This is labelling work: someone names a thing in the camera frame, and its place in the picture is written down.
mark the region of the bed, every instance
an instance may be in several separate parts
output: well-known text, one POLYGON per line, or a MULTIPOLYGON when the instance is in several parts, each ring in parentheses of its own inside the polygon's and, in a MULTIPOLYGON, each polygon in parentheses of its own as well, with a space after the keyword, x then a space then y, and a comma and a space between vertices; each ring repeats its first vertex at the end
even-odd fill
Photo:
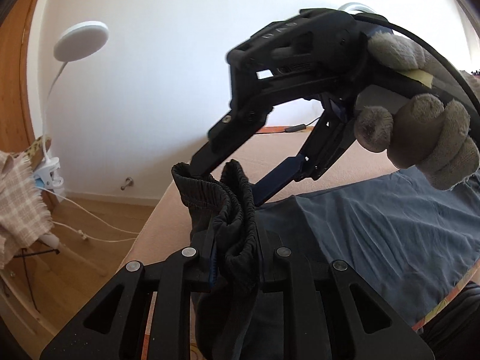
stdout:
MULTIPOLYGON (((232 158, 241 163, 250 181, 256 182, 285 157, 295 155, 307 136, 307 132, 255 135, 238 149, 232 158)), ((213 172, 215 178, 219 178, 222 168, 223 166, 220 166, 213 172)), ((355 142, 318 181, 306 179, 299 183, 291 183, 270 201, 276 202, 288 198, 290 195, 331 190, 396 171, 397 169, 388 160, 385 152, 373 154, 355 142)), ((164 260, 173 252, 189 244, 190 230, 191 220, 188 209, 183 206, 177 188, 172 183, 152 212, 122 266, 131 260, 138 260, 143 264, 164 260)), ((472 264, 467 263, 467 265, 469 268, 464 269, 463 277, 451 286, 447 296, 443 297, 435 307, 432 307, 430 312, 425 313, 415 323, 411 323, 413 329, 418 330, 440 312, 472 278, 480 262, 475 261, 472 264)), ((201 358, 195 347, 193 335, 191 335, 190 348, 193 358, 194 356, 201 358)))

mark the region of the triangular cutout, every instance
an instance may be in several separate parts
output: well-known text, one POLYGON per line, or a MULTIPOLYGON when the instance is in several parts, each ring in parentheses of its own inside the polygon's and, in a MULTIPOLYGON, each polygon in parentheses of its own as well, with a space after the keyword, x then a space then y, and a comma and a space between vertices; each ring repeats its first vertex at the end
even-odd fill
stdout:
POLYGON ((102 334, 110 332, 115 312, 122 297, 123 288, 123 285, 119 284, 103 298, 100 304, 83 322, 87 329, 95 330, 102 334))
POLYGON ((360 316, 363 330, 367 334, 378 332, 392 325, 392 320, 387 314, 366 294, 358 285, 350 286, 355 306, 360 316))

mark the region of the gray-blue cloth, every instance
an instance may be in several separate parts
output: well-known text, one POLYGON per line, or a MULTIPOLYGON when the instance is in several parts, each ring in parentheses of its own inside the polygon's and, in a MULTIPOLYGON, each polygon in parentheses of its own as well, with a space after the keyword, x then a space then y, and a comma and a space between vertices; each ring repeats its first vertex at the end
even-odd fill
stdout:
POLYGON ((328 262, 347 261, 410 326, 480 257, 478 174, 439 191, 413 167, 291 196, 257 214, 285 246, 309 254, 316 239, 328 262))

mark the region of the lamp head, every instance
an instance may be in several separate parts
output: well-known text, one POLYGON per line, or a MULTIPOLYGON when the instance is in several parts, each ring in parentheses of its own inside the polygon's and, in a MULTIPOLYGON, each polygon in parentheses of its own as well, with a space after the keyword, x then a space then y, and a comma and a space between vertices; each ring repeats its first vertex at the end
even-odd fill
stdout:
POLYGON ((96 53, 109 39, 109 28, 101 21, 75 24, 61 35, 53 48, 55 59, 61 62, 78 61, 96 53))

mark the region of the gloved hand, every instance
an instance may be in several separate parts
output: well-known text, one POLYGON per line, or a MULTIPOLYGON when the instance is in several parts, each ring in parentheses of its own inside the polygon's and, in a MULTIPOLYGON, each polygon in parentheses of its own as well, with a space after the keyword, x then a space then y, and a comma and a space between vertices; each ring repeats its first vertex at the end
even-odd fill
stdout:
MULTIPOLYGON (((455 79, 430 53, 414 41, 391 33, 377 33, 368 44, 370 54, 396 71, 420 69, 445 83, 455 79)), ((480 98, 480 81, 462 72, 480 98)), ((462 103, 444 108, 435 96, 413 97, 391 115, 383 107, 365 107, 355 122, 355 138, 367 150, 382 152, 397 168, 416 166, 439 190, 468 179, 480 166, 479 150, 468 136, 470 116, 462 103)))

